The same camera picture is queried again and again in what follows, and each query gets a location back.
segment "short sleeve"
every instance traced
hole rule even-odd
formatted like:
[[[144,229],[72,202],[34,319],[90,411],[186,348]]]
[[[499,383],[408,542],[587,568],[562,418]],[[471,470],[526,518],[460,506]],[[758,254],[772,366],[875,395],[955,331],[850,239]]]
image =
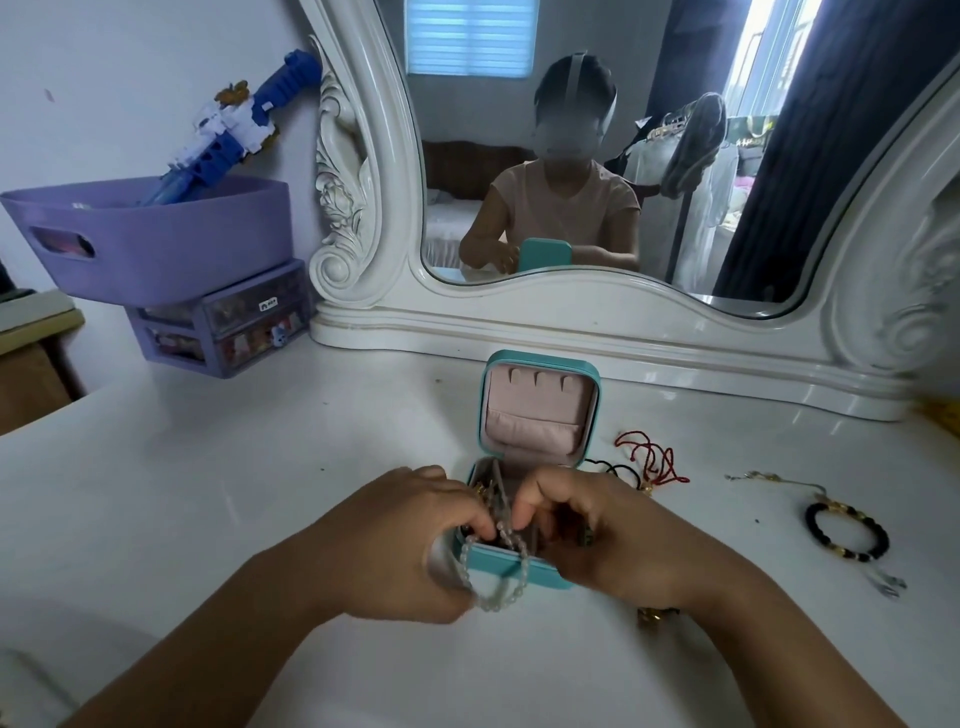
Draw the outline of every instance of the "short sleeve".
[[[610,197],[607,199],[607,217],[622,209],[640,209],[634,189],[622,177],[611,178]]]
[[[519,164],[503,170],[503,172],[498,174],[496,179],[491,182],[491,187],[500,193],[500,197],[502,197],[503,201],[507,204],[507,209],[510,210],[510,218],[512,220],[516,219],[516,194],[518,192],[517,188],[519,187],[519,175],[522,172],[523,165]]]

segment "ornate white mirror frame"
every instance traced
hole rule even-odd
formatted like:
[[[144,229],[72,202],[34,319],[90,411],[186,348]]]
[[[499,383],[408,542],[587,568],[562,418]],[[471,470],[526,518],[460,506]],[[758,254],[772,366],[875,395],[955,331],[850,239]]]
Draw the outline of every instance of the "ornate white mirror frame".
[[[945,336],[938,295],[960,275],[960,74],[904,117],[825,235],[800,305],[747,319],[601,269],[436,279],[420,258],[420,139],[375,0],[300,1],[324,63],[317,189],[329,235],[309,265],[324,299],[316,341],[477,360],[535,349],[629,381],[902,415],[908,373]]]

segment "person's right hand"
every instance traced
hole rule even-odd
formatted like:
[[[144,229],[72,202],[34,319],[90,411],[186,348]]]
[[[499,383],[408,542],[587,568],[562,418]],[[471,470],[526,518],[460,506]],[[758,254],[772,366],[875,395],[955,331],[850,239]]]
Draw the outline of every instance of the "person's right hand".
[[[496,270],[504,275],[516,273],[516,266],[520,262],[520,248],[501,240],[485,240],[484,246],[484,257]]]
[[[593,530],[592,546],[563,538],[567,507]],[[732,590],[749,588],[745,582],[762,578],[731,548],[611,474],[536,469],[516,494],[514,530],[530,521],[548,542],[540,556],[564,579],[636,607],[676,607],[696,618]]]

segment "blue and white toy gun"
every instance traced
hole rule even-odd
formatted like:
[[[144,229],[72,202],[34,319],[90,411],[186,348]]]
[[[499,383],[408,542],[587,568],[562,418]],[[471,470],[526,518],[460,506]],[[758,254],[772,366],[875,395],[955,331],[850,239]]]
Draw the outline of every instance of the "blue and white toy gun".
[[[276,138],[270,111],[286,106],[308,86],[318,85],[323,74],[317,59],[297,50],[284,57],[283,66],[253,95],[246,81],[222,90],[201,110],[193,141],[171,162],[157,191],[140,204],[187,202],[216,185],[234,164]]]

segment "purple plastic drawer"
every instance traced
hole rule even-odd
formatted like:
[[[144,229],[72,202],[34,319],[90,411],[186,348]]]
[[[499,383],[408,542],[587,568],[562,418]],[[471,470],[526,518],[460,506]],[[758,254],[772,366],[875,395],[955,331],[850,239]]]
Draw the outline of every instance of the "purple plastic drawer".
[[[301,260],[186,303],[127,307],[145,358],[227,378],[306,330],[310,287]]]
[[[0,195],[64,293],[126,306],[200,296],[293,256],[286,183],[239,175],[195,202],[135,206],[156,177]]]

